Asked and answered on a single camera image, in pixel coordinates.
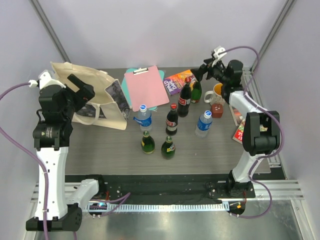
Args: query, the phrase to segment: small red cube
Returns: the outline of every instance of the small red cube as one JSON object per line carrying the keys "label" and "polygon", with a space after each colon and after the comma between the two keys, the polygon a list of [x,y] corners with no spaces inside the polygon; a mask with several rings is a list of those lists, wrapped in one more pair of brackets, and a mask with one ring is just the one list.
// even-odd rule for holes
{"label": "small red cube", "polygon": [[222,117],[222,114],[224,113],[224,106],[222,106],[220,103],[212,104],[211,112],[213,118],[219,119]]}

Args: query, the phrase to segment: green bottle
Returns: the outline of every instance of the green bottle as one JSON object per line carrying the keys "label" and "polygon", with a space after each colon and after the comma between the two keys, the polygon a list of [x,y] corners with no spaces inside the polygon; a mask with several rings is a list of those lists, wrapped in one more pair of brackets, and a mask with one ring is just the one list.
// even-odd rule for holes
{"label": "green bottle", "polygon": [[149,135],[148,131],[143,132],[141,148],[145,154],[152,154],[155,151],[155,140]]}
{"label": "green bottle", "polygon": [[162,144],[161,147],[161,154],[162,157],[165,159],[172,159],[175,156],[176,147],[175,144],[172,142],[172,137],[167,136],[165,142]]}
{"label": "green bottle", "polygon": [[195,83],[193,84],[193,90],[191,92],[191,103],[196,104],[200,101],[202,94],[202,88],[201,83],[197,80],[195,80]]}

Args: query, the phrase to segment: teal clipboard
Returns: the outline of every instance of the teal clipboard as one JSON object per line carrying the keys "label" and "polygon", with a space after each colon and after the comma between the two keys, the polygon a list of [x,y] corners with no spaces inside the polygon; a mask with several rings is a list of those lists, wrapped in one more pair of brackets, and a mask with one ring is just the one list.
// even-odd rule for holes
{"label": "teal clipboard", "polygon": [[[135,70],[138,70],[138,68],[129,68],[129,69],[127,69],[125,72],[126,72],[126,73],[131,73],[131,72],[133,72],[133,71],[135,71]],[[161,79],[162,79],[162,81],[163,81],[164,78],[165,78],[165,72],[162,71],[162,70],[159,70],[159,74],[160,74],[160,77],[161,77]],[[129,90],[128,90],[128,86],[127,86],[127,81],[126,81],[126,78],[125,78],[125,77],[123,78],[123,81],[122,81],[122,84],[121,84],[121,88],[122,88],[122,91],[123,91],[123,93],[124,93],[124,95],[125,95],[125,98],[126,98],[128,104],[131,106],[130,94],[129,94]],[[150,111],[154,111],[154,110],[156,110],[156,109],[157,109],[156,106],[149,108]]]}

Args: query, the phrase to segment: green bottle cap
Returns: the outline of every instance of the green bottle cap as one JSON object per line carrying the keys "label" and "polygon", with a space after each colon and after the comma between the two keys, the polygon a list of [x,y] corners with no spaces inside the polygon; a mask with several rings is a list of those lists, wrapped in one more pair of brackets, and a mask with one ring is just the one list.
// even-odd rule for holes
{"label": "green bottle cap", "polygon": [[143,136],[146,137],[146,138],[149,137],[149,131],[144,131],[143,132]]}
{"label": "green bottle cap", "polygon": [[167,136],[167,137],[165,138],[165,141],[166,141],[167,143],[171,143],[171,142],[172,142],[172,137],[171,137],[171,136]]}

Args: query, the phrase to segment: bottle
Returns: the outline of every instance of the bottle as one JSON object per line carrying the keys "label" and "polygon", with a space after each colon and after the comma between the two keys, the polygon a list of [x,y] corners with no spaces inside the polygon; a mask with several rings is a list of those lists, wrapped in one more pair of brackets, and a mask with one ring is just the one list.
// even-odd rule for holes
{"label": "bottle", "polygon": [[165,132],[169,136],[173,136],[177,133],[177,125],[178,125],[178,113],[177,113],[177,104],[172,103],[171,104],[171,110],[166,116],[166,128]]}
{"label": "bottle", "polygon": [[164,157],[165,159],[172,159],[175,156],[175,153],[176,153],[176,146],[172,142],[172,137],[167,136],[165,138],[165,142],[162,144],[162,147],[161,147],[162,157]]}
{"label": "bottle", "polygon": [[191,101],[191,88],[190,88],[191,80],[192,80],[191,76],[187,76],[184,79],[185,84],[180,92],[177,112],[179,117],[182,117],[182,118],[187,116],[189,112],[189,106]]}
{"label": "bottle", "polygon": [[133,118],[138,124],[140,124],[141,131],[150,131],[152,129],[152,116],[151,111],[146,105],[141,105],[138,112],[138,117]]}
{"label": "bottle", "polygon": [[207,136],[209,128],[212,124],[211,111],[205,111],[203,115],[199,117],[198,124],[196,125],[195,135],[199,138]]}
{"label": "bottle", "polygon": [[143,132],[141,148],[145,154],[152,154],[155,151],[155,140],[149,135],[148,131]]}
{"label": "bottle", "polygon": [[191,103],[197,104],[201,98],[201,94],[201,83],[198,80],[195,80],[195,83],[193,84],[193,90],[191,92]]}

